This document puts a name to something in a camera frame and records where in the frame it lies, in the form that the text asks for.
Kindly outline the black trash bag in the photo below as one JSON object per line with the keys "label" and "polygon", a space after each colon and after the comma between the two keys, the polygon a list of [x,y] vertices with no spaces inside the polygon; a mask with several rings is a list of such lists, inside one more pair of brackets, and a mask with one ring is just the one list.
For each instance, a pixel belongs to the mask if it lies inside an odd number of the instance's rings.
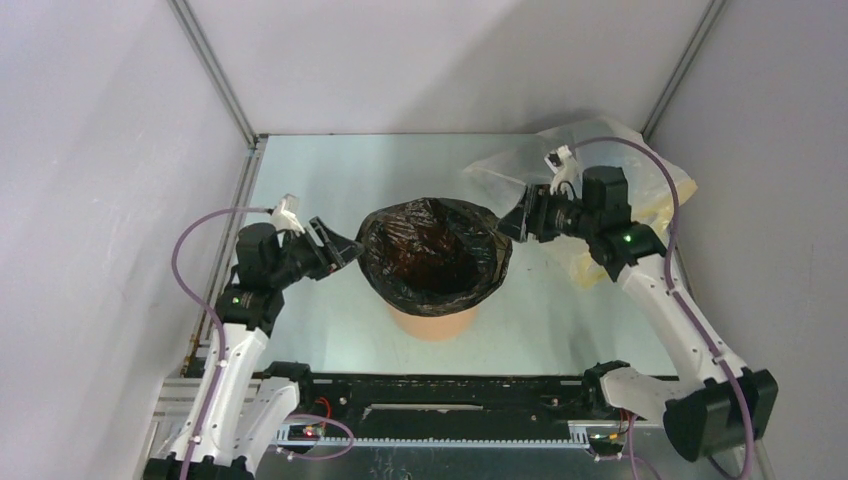
{"label": "black trash bag", "polygon": [[471,309],[506,279],[512,240],[472,202],[423,197],[376,210],[357,232],[359,268],[398,311],[441,317]]}

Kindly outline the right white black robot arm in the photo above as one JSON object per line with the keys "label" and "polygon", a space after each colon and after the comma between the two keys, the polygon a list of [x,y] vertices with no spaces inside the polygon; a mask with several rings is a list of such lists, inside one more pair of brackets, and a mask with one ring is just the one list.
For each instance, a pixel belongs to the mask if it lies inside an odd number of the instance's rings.
{"label": "right white black robot arm", "polygon": [[527,186],[497,229],[521,243],[561,235],[585,241],[592,258],[643,312],[672,361],[675,382],[641,374],[624,361],[588,369],[581,392],[588,414],[606,418],[623,409],[658,423],[690,462],[755,443],[773,411],[776,379],[767,370],[751,370],[720,338],[680,287],[670,251],[631,211],[623,170],[591,167],[578,197],[546,184]]}

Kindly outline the orange plastic trash bin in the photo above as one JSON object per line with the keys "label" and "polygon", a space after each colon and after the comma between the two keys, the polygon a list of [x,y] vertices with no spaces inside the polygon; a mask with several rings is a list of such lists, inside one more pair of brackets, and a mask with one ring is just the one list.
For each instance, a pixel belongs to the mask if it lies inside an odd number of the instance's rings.
{"label": "orange plastic trash bin", "polygon": [[453,339],[468,330],[478,317],[479,307],[437,317],[404,313],[388,305],[395,324],[406,334],[423,341],[440,342]]}

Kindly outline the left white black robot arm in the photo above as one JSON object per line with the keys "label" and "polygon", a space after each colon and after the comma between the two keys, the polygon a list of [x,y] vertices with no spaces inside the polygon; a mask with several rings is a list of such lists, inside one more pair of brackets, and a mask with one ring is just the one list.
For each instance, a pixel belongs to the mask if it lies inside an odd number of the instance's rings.
{"label": "left white black robot arm", "polygon": [[321,280],[356,260],[362,245],[319,218],[294,217],[241,228],[236,263],[210,314],[215,332],[192,408],[167,454],[147,461],[145,479],[252,479],[273,434],[316,403],[308,365],[268,373],[249,411],[243,409],[258,360],[284,306],[286,288]]}

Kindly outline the translucent yellowish plastic bag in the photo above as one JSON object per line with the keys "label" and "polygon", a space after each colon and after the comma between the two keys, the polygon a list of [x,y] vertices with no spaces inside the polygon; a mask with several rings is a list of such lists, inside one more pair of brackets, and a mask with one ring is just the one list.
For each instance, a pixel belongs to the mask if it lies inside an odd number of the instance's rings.
{"label": "translucent yellowish plastic bag", "polygon": [[[550,183],[553,172],[546,165],[544,156],[557,147],[568,145],[580,167],[578,179],[574,182],[577,196],[581,195],[581,177],[585,169],[600,165],[622,168],[629,184],[631,218],[649,225],[667,245],[673,200],[667,181],[654,162],[646,154],[618,142],[599,142],[574,149],[577,143],[608,136],[638,144],[657,156],[675,183],[680,205],[697,190],[696,182],[682,168],[651,150],[638,131],[604,116],[539,132],[518,147],[470,164],[463,173],[486,193],[491,205],[487,208],[502,216],[521,199],[527,184]],[[579,287],[590,288],[600,281],[609,280],[606,271],[591,258],[589,247],[583,240],[560,236],[542,244],[541,248],[566,270]]]}

